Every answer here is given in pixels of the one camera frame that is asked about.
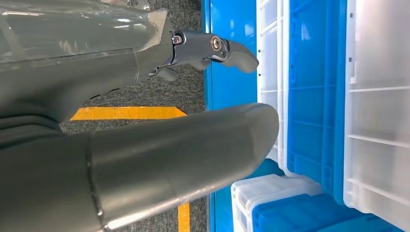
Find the stacked crates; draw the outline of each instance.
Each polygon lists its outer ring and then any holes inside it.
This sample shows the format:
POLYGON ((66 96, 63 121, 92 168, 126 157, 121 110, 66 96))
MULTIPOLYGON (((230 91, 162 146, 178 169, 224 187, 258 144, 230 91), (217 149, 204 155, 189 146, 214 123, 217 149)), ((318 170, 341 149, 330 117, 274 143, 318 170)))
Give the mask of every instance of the stacked crates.
POLYGON ((258 101, 281 128, 267 158, 286 176, 232 185, 234 230, 410 230, 410 2, 256 1, 258 101))

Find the yellow floor tape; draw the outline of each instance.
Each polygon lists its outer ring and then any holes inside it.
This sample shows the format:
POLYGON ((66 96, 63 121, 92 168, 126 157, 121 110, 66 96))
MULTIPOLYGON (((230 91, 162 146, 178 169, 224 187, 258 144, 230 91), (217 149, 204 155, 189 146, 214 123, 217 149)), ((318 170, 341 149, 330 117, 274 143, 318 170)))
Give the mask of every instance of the yellow floor tape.
POLYGON ((175 107, 87 107, 80 108, 71 120, 169 119, 184 115, 175 107))
MULTIPOLYGON (((71 120, 169 119, 186 114, 175 107, 87 107, 71 120)), ((190 232, 190 204, 178 206, 178 232, 190 232)))

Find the plastic film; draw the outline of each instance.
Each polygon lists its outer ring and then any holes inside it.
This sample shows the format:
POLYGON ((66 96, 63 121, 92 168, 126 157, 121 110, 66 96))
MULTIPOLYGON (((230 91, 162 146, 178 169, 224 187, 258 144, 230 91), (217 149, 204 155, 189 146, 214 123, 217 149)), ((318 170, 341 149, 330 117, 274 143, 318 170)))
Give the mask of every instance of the plastic film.
POLYGON ((0 71, 146 50, 161 42, 166 15, 96 1, 2 1, 0 71))
POLYGON ((151 6, 147 0, 100 0, 112 5, 130 6, 140 10, 150 11, 151 6))

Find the gray robot arm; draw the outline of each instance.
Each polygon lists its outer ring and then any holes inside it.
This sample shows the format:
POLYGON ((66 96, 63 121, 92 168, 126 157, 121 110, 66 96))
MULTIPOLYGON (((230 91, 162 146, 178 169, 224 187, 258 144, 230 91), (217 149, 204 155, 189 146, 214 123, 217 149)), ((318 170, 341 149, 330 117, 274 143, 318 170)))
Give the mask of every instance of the gray robot arm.
POLYGON ((164 11, 0 5, 0 231, 110 231, 247 176, 272 148, 278 115, 264 104, 62 133, 84 101, 147 75, 173 79, 172 66, 211 61, 251 72, 258 62, 235 42, 174 31, 164 11))

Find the screw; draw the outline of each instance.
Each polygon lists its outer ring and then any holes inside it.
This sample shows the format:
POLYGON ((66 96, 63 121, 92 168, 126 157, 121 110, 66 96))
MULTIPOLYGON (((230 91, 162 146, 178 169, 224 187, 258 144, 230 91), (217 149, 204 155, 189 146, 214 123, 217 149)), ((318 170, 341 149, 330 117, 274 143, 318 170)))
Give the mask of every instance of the screw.
POLYGON ((172 44, 175 44, 175 45, 182 44, 183 42, 182 37, 180 35, 174 35, 171 40, 172 40, 172 44))
POLYGON ((214 51, 218 52, 221 48, 221 41, 220 38, 216 35, 212 36, 211 38, 211 47, 214 51))

